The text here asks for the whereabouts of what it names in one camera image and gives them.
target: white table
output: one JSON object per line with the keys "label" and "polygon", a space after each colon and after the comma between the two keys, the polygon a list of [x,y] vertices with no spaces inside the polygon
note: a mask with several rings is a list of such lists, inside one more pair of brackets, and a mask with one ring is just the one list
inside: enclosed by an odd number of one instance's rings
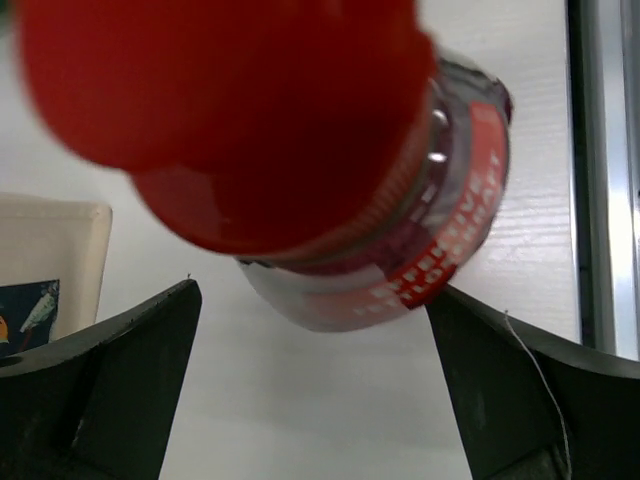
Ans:
{"label": "white table", "polygon": [[[501,217],[456,284],[575,339],[563,9],[558,0],[429,0],[425,18],[500,75],[517,102]],[[424,314],[345,335],[289,325],[230,260],[159,225],[123,176],[48,138],[21,96],[6,39],[0,48],[0,190],[114,208],[100,318],[189,273],[203,290],[164,480],[470,478]]]}

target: red label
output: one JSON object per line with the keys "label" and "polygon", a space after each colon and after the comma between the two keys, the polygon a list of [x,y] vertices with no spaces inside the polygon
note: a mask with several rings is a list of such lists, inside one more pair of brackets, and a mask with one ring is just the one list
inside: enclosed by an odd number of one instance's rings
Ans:
{"label": "red label", "polygon": [[472,103],[471,163],[457,205],[434,240],[408,265],[377,285],[332,294],[311,294],[307,305],[338,322],[377,323],[422,305],[437,294],[476,251],[503,193],[507,142],[501,114]]}

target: red cap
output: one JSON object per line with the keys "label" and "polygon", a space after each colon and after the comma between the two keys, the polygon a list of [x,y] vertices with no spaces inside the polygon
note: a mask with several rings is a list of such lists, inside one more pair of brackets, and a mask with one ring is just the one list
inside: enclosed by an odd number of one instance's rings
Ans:
{"label": "red cap", "polygon": [[20,0],[17,11],[49,128],[131,172],[154,213],[200,246],[321,252],[318,239],[344,240],[355,218],[375,224],[415,173],[399,157],[412,128],[428,127],[436,67],[412,0]]}

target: sticker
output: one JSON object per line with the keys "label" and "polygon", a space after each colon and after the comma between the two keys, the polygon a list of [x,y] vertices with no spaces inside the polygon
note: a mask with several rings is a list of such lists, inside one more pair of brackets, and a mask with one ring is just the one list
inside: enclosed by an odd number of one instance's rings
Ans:
{"label": "sticker", "polygon": [[0,358],[49,343],[60,281],[0,287]]}
{"label": "sticker", "polygon": [[397,317],[428,301],[453,277],[488,234],[507,172],[503,117],[491,104],[470,105],[471,163],[460,198],[432,242],[387,281],[356,291],[311,294],[307,305],[338,322],[372,323]]}

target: silver metal frame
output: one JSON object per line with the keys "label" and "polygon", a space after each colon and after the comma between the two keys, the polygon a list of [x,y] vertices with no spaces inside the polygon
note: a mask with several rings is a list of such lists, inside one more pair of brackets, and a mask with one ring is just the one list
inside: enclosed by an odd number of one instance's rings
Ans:
{"label": "silver metal frame", "polygon": [[638,360],[637,0],[583,4],[596,347]]}

